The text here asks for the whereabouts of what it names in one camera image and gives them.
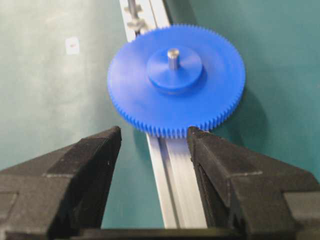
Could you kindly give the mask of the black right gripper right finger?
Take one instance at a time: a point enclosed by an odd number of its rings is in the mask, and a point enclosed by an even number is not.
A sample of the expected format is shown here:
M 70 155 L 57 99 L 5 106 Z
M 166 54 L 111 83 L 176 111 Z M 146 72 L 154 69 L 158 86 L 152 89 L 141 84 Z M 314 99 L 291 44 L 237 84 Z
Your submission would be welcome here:
M 320 183 L 302 168 L 190 127 L 191 155 L 206 225 L 249 240 L 317 240 Z

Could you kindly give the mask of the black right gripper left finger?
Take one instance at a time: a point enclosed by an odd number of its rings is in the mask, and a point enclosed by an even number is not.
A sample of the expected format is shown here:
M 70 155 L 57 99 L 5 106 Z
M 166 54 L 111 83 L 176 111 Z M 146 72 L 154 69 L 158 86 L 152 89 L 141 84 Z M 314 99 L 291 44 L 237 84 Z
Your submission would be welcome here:
M 121 142 L 114 126 L 1 170 L 1 239 L 67 239 L 100 228 Z

